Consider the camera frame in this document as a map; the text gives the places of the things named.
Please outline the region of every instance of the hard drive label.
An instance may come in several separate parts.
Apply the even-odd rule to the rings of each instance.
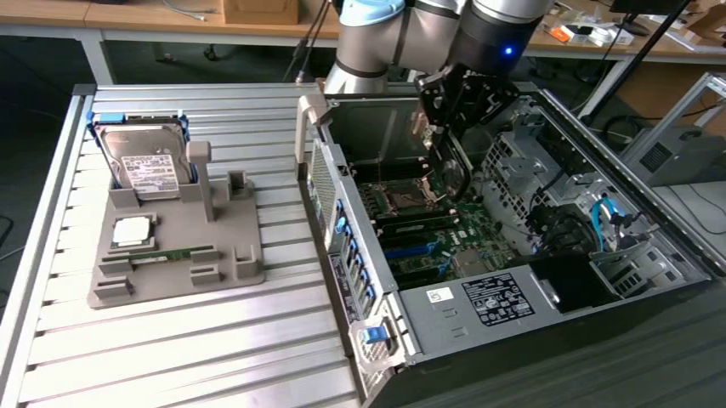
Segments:
[[[462,286],[485,326],[497,326],[534,315],[533,305],[528,302],[512,274],[470,280]]]
[[[125,156],[126,174],[138,193],[179,190],[171,155]]]

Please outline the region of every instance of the hard drive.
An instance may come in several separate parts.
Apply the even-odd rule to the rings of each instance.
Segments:
[[[186,118],[101,114],[89,127],[115,188],[134,189],[141,200],[179,197],[179,186],[195,182],[194,165],[186,158]]]

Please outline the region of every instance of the floor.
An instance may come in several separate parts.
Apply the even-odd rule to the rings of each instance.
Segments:
[[[142,42],[110,42],[109,51],[119,83],[281,82],[293,48],[217,46],[219,60],[203,55],[202,44],[163,44],[171,62],[157,62],[153,47]],[[312,78],[325,77],[336,61],[336,50],[317,49]],[[553,64],[562,69],[553,76]],[[598,61],[522,59],[513,76],[549,88],[569,106],[576,106],[593,86],[576,77],[594,76]],[[404,78],[392,70],[392,79]],[[94,82],[86,55],[74,40],[0,37],[0,215],[15,222],[3,247],[22,247],[35,215],[46,172],[63,124],[74,84]],[[614,100],[602,116],[628,111]],[[7,223],[0,220],[0,235]],[[13,287],[21,252],[0,260],[0,304]]]

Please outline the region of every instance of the robotic arm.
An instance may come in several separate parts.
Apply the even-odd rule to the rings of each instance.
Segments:
[[[517,99],[509,74],[553,2],[417,0],[409,8],[405,0],[345,2],[326,93],[382,92],[390,64],[434,72],[416,80],[429,121],[424,138],[454,199],[473,170],[458,140]]]

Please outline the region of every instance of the computer monitor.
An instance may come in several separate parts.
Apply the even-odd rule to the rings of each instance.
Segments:
[[[612,13],[625,13],[628,18],[618,26],[636,36],[648,36],[651,30],[636,22],[639,14],[669,15],[677,9],[681,0],[614,0]]]

